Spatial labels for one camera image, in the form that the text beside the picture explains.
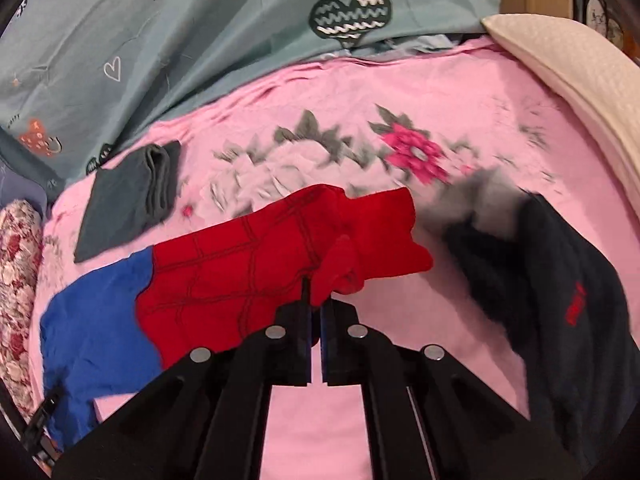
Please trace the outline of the blue and red pants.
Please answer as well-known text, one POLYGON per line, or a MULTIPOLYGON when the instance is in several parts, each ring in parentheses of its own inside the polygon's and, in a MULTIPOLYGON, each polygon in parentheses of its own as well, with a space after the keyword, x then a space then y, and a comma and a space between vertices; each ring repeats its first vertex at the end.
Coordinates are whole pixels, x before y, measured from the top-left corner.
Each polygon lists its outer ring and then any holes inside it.
POLYGON ((350 198, 319 184, 78 278, 40 321, 43 387, 63 391, 50 436, 70 448, 96 428, 96 399, 141 390, 195 348, 238 346, 303 290, 318 306, 430 270, 415 223, 405 188, 350 198))

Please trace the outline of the dark navy garment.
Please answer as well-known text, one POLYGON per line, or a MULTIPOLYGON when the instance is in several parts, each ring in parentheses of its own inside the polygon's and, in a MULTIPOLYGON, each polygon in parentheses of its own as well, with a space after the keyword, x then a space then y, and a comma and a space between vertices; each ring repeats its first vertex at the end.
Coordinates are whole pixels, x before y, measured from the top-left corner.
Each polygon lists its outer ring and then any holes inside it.
POLYGON ((540 194, 506 228, 473 212, 442 237, 473 299, 523 359, 529 415, 582 471, 602 460, 639 401, 639 349, 614 266, 540 194))

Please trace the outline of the folded dark grey garment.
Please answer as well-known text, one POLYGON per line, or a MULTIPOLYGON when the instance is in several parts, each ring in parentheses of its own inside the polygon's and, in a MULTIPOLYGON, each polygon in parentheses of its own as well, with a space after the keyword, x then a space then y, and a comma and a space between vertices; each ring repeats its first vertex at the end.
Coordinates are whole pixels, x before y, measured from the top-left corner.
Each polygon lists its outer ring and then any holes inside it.
POLYGON ((100 169, 82 217, 74 261, 127 244, 165 221, 174 209, 181 144, 148 144, 112 169, 100 169))

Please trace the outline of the red white floral pillow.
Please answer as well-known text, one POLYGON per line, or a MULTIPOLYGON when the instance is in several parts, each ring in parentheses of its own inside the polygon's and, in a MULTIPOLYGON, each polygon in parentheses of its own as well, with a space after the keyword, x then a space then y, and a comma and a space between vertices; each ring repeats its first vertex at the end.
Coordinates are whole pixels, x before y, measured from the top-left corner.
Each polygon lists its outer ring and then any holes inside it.
POLYGON ((41 261, 41 217, 26 200, 1 209, 1 380, 20 414, 35 413, 28 338, 41 261))

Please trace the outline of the pink floral bed sheet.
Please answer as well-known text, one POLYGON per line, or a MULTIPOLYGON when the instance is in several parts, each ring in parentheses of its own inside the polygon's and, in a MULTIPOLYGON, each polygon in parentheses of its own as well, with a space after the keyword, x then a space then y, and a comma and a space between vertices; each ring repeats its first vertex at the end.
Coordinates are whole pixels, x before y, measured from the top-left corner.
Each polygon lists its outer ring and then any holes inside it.
MULTIPOLYGON (((43 227, 43 252, 29 335, 34 404, 43 399, 39 321, 52 297, 93 269, 146 246, 267 206, 318 183, 348 196, 410 188, 416 209, 445 182, 498 168, 542 194, 605 255, 623 283, 639 344, 639 225, 615 174, 572 109, 488 38, 454 50, 375 63, 341 58, 278 70, 170 122, 157 122, 124 154, 145 144, 182 145, 176 206, 168 220, 124 247, 74 263, 93 185, 62 193, 43 227)), ((450 255, 431 237, 434 268, 367 281, 346 301, 395 344, 441 344, 528 415, 524 364, 504 330, 466 290, 450 255)), ((274 389, 262 479, 370 479, 359 388, 320 382, 274 389)))

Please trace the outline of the cream white pillow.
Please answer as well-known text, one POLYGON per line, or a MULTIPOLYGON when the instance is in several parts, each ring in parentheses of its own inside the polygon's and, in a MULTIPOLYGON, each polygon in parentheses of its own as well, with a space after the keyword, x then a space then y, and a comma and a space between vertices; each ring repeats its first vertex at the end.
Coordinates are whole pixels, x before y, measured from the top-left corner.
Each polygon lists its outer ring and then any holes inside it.
POLYGON ((564 99, 639 210, 639 66, 591 28, 568 18, 496 14, 495 42, 564 99))

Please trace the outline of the teal heart-print pillow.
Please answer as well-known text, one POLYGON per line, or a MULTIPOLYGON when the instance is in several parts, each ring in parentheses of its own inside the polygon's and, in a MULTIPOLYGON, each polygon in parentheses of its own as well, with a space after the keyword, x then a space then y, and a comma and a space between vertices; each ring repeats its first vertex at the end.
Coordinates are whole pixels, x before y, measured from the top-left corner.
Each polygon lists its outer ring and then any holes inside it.
POLYGON ((474 34, 500 0, 1 0, 1 158, 56 195, 288 64, 385 39, 474 34))

